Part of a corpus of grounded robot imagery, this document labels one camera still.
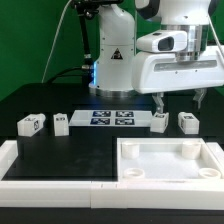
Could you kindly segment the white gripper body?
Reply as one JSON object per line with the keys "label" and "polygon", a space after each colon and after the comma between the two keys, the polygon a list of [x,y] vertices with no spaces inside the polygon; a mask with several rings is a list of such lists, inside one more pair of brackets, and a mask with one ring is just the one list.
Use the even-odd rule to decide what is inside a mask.
{"label": "white gripper body", "polygon": [[174,53],[138,53],[132,64],[132,86],[141,93],[160,93],[224,85],[224,59],[209,46],[196,61],[178,62]]}

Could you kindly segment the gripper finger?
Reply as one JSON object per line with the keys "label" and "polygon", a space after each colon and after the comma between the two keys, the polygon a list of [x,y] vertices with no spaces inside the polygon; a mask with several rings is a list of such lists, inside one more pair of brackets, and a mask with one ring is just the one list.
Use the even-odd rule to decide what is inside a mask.
{"label": "gripper finger", "polygon": [[156,112],[162,113],[164,110],[163,93],[153,93],[152,98],[156,104]]}
{"label": "gripper finger", "polygon": [[195,90],[195,96],[193,97],[193,100],[197,103],[198,109],[201,108],[201,103],[202,103],[204,97],[206,96],[206,93],[207,93],[206,88]]}

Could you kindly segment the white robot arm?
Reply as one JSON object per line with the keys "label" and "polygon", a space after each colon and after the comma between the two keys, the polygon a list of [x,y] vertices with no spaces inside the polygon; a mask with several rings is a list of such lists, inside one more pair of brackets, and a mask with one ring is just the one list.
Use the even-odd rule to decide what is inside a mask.
{"label": "white robot arm", "polygon": [[72,0],[82,21],[99,17],[100,56],[89,88],[112,96],[150,93],[163,111],[163,94],[195,90],[199,102],[209,87],[224,85],[224,46],[207,44],[219,0],[134,0],[137,13],[160,29],[136,36],[137,23],[123,0]]}

